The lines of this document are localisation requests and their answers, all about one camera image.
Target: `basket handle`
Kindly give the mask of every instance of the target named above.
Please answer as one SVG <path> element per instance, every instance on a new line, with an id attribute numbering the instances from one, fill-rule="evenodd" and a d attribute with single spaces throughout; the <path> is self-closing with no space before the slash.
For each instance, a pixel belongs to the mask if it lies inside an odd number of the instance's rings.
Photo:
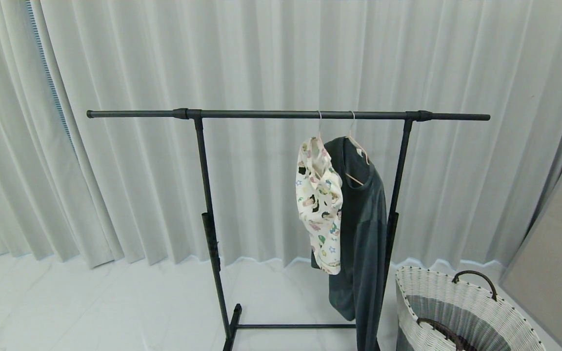
<path id="1" fill-rule="evenodd" d="M 463 274 L 475 274 L 481 278 L 483 278 L 484 280 L 486 280 L 487 284 L 489 284 L 489 286 L 491 287 L 491 298 L 494 301 L 498 301 L 498 293 L 496 291 L 496 287 L 493 285 L 493 283 L 491 282 L 491 279 L 489 277 L 487 277 L 486 275 L 482 274 L 481 272 L 477 272 L 477 271 L 461 271 L 457 274 L 455 274 L 455 277 L 452 278 L 452 282 L 453 283 L 459 283 L 459 276 L 463 275 Z"/>
<path id="2" fill-rule="evenodd" d="M 421 322 L 425 322 L 430 324 L 433 329 L 435 329 L 436 331 L 446 335 L 446 338 L 448 340 L 450 340 L 451 342 L 455 343 L 455 347 L 457 347 L 457 351 L 464 351 L 463 349 L 463 345 L 461 342 L 461 339 L 459 338 L 459 336 L 457 334 L 455 334 L 454 332 L 452 332 L 450 329 L 448 329 L 448 327 L 446 327 L 444 324 L 441 324 L 440 322 L 437 322 L 435 320 L 432 320 L 430 318 L 422 318 L 422 317 L 418 317 L 418 325 L 420 325 Z"/>

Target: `dark long-sleeve shirt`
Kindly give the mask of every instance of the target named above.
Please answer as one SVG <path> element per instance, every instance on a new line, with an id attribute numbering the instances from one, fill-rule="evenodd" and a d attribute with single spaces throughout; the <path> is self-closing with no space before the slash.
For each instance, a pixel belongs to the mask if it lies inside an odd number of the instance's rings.
<path id="1" fill-rule="evenodd" d="M 329 301 L 357 324 L 357 349 L 379 351 L 377 330 L 383 305 L 387 232 L 383 182 L 372 162 L 345 137 L 325 144 L 342 178 L 341 272 L 329 276 Z M 346 173 L 363 183 L 361 186 Z M 317 267 L 312 256 L 312 267 Z"/>

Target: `vertical pole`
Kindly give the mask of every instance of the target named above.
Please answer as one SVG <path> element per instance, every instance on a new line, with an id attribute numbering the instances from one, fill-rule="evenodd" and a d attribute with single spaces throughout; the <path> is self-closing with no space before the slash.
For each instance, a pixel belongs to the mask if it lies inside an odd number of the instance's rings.
<path id="1" fill-rule="evenodd" d="M 207 169 L 207 155 L 205 154 L 205 138 L 203 138 L 203 119 L 201 111 L 189 118 L 194 119 L 194 127 L 197 130 L 197 144 L 199 145 L 199 160 L 201 162 L 201 174 L 203 175 L 203 190 L 205 191 L 205 205 L 207 212 L 201 214 L 203 217 L 203 227 L 207 238 L 207 249 L 212 262 L 212 272 L 214 273 L 214 283 L 216 283 L 216 293 L 218 303 L 221 305 L 222 324 L 225 328 L 227 339 L 233 337 L 229 328 L 229 318 L 227 316 L 227 305 L 225 304 L 225 293 L 221 282 L 221 259 L 218 256 L 218 241 L 216 240 L 216 225 L 214 224 L 214 209 L 212 209 L 212 191 L 209 186 L 209 171 Z"/>
<path id="2" fill-rule="evenodd" d="M 390 268 L 390 260 L 392 259 L 394 238 L 396 237 L 396 227 L 398 225 L 398 217 L 399 217 L 399 213 L 397 213 L 396 211 L 396 206 L 398 204 L 400 184 L 402 183 L 402 171 L 404 169 L 404 160 L 406 159 L 406 149 L 409 146 L 409 135 L 411 135 L 412 125 L 413 125 L 412 118 L 404 120 L 402 142 L 400 142 L 399 162 L 396 168 L 396 178 L 394 180 L 394 189 L 392 192 L 392 204 L 390 205 L 390 215 L 389 218 L 387 219 L 388 240 L 387 240 L 387 249 L 385 252 L 386 273 L 389 271 Z"/>

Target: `floral print garment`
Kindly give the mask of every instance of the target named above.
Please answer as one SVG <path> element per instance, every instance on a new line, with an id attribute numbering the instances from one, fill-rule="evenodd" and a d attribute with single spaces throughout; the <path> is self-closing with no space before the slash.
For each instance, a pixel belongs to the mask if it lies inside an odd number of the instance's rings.
<path id="1" fill-rule="evenodd" d="M 341 178 L 331 166 L 322 140 L 313 137 L 299 149 L 296 171 L 299 217 L 309 232 L 318 266 L 338 274 L 340 262 Z"/>

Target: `clothes rack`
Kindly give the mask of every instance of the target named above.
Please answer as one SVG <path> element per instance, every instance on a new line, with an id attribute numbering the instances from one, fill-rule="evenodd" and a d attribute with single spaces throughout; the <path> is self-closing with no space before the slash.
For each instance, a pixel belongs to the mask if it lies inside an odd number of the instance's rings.
<path id="1" fill-rule="evenodd" d="M 218 302 L 221 307 L 222 324 L 225 329 L 225 345 L 223 351 L 231 351 L 238 329 L 352 329 L 354 324 L 240 324 L 241 304 L 236 304 L 231 320 L 228 319 L 225 294 L 221 282 L 221 260 L 218 254 L 218 241 L 216 237 L 216 224 L 214 222 L 214 209 L 212 208 L 212 193 L 209 182 L 209 171 L 207 169 L 207 155 L 205 154 L 205 138 L 203 137 L 203 118 L 324 118 L 324 119 L 366 119 L 366 120 L 404 120 L 403 136 L 400 144 L 396 178 L 392 191 L 387 233 L 392 236 L 390 244 L 386 248 L 385 271 L 389 269 L 392 257 L 392 247 L 396 234 L 399 213 L 396 205 L 399 199 L 400 183 L 404 160 L 409 144 L 409 135 L 413 122 L 425 122 L 427 120 L 489 120 L 488 114 L 449 114 L 431 113 L 429 111 L 407 111 L 407 112 L 354 112 L 350 111 L 221 111 L 201 109 L 174 109 L 167 111 L 87 111 L 88 118 L 98 117 L 173 117 L 179 119 L 193 119 L 197 133 L 197 144 L 199 146 L 199 160 L 201 162 L 201 175 L 203 178 L 203 190 L 205 191 L 205 205 L 207 211 L 201 214 L 205 238 L 207 238 L 207 249 L 212 264 L 212 273 L 216 283 Z"/>

